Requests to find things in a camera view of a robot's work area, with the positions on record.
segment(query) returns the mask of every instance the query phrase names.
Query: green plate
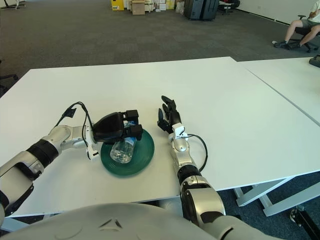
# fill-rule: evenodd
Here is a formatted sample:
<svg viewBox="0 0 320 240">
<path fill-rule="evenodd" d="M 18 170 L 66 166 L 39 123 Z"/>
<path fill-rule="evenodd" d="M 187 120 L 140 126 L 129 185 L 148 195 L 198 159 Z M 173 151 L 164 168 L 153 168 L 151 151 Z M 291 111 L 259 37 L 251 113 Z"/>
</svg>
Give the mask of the green plate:
<svg viewBox="0 0 320 240">
<path fill-rule="evenodd" d="M 128 163 L 120 163 L 110 157 L 112 146 L 102 145 L 101 162 L 109 172 L 119 176 L 129 176 L 140 172 L 150 163 L 155 152 L 154 140 L 146 130 L 143 130 L 141 140 L 136 141 L 132 159 Z"/>
</svg>

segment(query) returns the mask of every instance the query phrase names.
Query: shorts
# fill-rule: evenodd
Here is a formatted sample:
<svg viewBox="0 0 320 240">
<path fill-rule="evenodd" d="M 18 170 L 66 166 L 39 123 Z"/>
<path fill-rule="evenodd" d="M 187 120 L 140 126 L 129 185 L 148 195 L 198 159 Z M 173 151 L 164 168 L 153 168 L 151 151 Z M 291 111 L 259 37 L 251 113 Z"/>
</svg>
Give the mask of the shorts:
<svg viewBox="0 0 320 240">
<path fill-rule="evenodd" d="M 310 21 L 309 19 L 302 19 L 301 21 L 304 29 L 311 29 L 314 26 L 320 25 L 320 22 Z"/>
</svg>

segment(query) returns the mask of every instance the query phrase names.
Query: plastic water bottle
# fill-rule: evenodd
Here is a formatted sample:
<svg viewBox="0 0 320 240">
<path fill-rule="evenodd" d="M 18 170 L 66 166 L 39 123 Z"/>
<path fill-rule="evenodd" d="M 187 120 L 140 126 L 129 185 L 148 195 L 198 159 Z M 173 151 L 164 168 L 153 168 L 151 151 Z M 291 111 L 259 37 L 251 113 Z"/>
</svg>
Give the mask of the plastic water bottle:
<svg viewBox="0 0 320 240">
<path fill-rule="evenodd" d="M 133 121 L 128 121 L 124 127 L 135 125 Z M 111 149 L 110 157 L 118 163 L 127 164 L 131 161 L 137 139 L 126 137 L 124 141 L 117 141 Z"/>
</svg>

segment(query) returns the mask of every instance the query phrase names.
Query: black cable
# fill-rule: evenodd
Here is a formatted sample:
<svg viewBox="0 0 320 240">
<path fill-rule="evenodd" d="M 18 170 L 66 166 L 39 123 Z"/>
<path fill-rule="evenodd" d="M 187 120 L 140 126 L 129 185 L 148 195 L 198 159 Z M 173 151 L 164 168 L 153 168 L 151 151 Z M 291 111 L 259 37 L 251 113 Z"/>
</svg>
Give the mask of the black cable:
<svg viewBox="0 0 320 240">
<path fill-rule="evenodd" d="M 81 136 L 82 136 L 82 140 L 83 140 L 84 143 L 85 143 L 85 146 L 88 147 L 88 143 L 87 143 L 87 141 L 85 140 L 85 136 L 84 136 L 84 129 L 85 129 L 86 121 L 87 121 L 87 115 L 85 115 L 85 118 L 84 118 L 84 123 L 83 123 L 83 125 L 82 125 L 82 130 L 81 130 Z"/>
<path fill-rule="evenodd" d="M 208 149 L 207 149 L 207 145 L 206 145 L 205 141 L 204 141 L 200 136 L 195 135 L 195 134 L 188 134 L 188 136 L 184 136 L 184 137 L 182 137 L 182 138 L 183 138 L 183 139 L 186 139 L 186 138 L 191 138 L 191 137 L 196 137 L 196 138 L 198 138 L 198 139 L 202 142 L 202 144 L 203 144 L 203 146 L 204 146 L 204 149 L 205 149 L 205 159 L 204 159 L 204 162 L 203 162 L 202 166 L 199 168 L 199 171 L 201 172 L 201 171 L 205 168 L 205 166 L 206 166 L 206 164 L 207 164 L 207 160 L 208 160 Z"/>
<path fill-rule="evenodd" d="M 92 122 L 91 122 L 91 118 L 90 118 L 90 116 L 89 116 L 88 110 L 87 110 L 85 104 L 84 104 L 83 102 L 81 102 L 81 101 L 77 101 L 77 102 L 75 102 L 74 104 L 72 104 L 71 106 L 69 106 L 69 107 L 64 111 L 64 113 L 62 114 L 61 118 L 59 119 L 59 121 L 57 122 L 57 124 L 55 125 L 55 127 L 59 125 L 59 123 L 67 116 L 67 114 L 69 113 L 69 111 L 70 111 L 75 105 L 80 105 L 80 106 L 82 107 L 83 111 L 85 112 L 86 117 L 87 117 L 88 120 L 89 120 L 91 129 L 93 129 L 93 124 L 92 124 Z"/>
<path fill-rule="evenodd" d="M 85 118 L 84 118 L 84 122 L 83 122 L 83 125 L 82 125 L 81 136 L 82 136 L 82 140 L 84 141 L 85 146 L 88 148 L 88 143 L 87 143 L 87 141 L 85 140 L 85 136 L 84 136 L 84 129 L 85 129 L 85 125 L 86 125 L 87 118 L 88 118 L 88 120 L 89 120 L 89 124 L 90 124 L 90 126 L 91 126 L 91 129 L 93 129 L 93 124 L 92 124 L 92 122 L 91 122 L 91 119 L 90 119 L 88 110 L 87 110 L 87 108 L 86 108 L 86 106 L 85 106 L 85 104 L 84 104 L 83 102 L 77 101 L 77 102 L 75 102 L 74 104 L 72 104 L 71 106 L 69 106 L 69 107 L 64 111 L 64 113 L 62 114 L 61 118 L 59 119 L 59 121 L 57 122 L 57 124 L 55 125 L 55 127 L 58 126 L 59 123 L 60 123 L 65 117 L 67 117 L 67 116 L 70 117 L 69 114 L 71 114 L 71 117 L 73 117 L 74 112 L 70 113 L 70 110 L 71 110 L 75 105 L 80 105 L 80 106 L 82 107 L 83 111 L 85 112 Z M 90 157 L 89 157 L 89 152 L 88 152 L 88 151 L 86 152 L 86 155 L 87 155 L 88 159 L 90 159 Z"/>
</svg>

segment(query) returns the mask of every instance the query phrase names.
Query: gray carpet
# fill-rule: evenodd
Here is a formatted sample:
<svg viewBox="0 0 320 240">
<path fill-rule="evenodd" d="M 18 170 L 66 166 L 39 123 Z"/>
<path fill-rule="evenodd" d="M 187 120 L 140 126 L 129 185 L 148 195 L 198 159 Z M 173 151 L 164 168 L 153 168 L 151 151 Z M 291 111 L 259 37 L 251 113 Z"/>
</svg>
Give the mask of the gray carpet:
<svg viewBox="0 0 320 240">
<path fill-rule="evenodd" d="M 287 26 L 238 10 L 230 15 L 219 12 L 214 21 L 203 22 L 187 20 L 172 10 L 145 16 L 112 12 L 109 0 L 33 0 L 26 8 L 2 9 L 0 14 L 1 75 L 22 77 L 37 68 L 224 56 L 250 61 L 316 54 L 306 53 L 306 48 L 274 48 L 272 41 L 283 40 Z M 320 37 L 314 42 L 320 44 Z M 14 83 L 12 79 L 1 81 L 8 88 Z M 320 173 L 297 177 L 269 196 L 277 202 L 319 181 Z M 289 211 L 265 217 L 259 201 L 238 207 L 232 190 L 219 194 L 228 214 L 240 215 L 266 234 L 308 239 L 304 230 L 289 220 Z M 320 225 L 320 199 L 304 205 Z"/>
</svg>

